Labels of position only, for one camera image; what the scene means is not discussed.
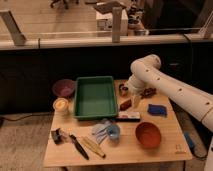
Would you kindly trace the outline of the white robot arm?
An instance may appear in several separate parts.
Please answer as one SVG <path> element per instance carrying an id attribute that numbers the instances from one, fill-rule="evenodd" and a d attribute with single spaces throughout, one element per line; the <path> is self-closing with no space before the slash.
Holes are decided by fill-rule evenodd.
<path id="1" fill-rule="evenodd" d="M 127 87 L 132 94 L 140 94 L 153 86 L 208 128 L 212 139 L 204 171 L 213 171 L 213 95 L 162 73 L 160 67 L 161 59 L 155 54 L 133 61 Z"/>

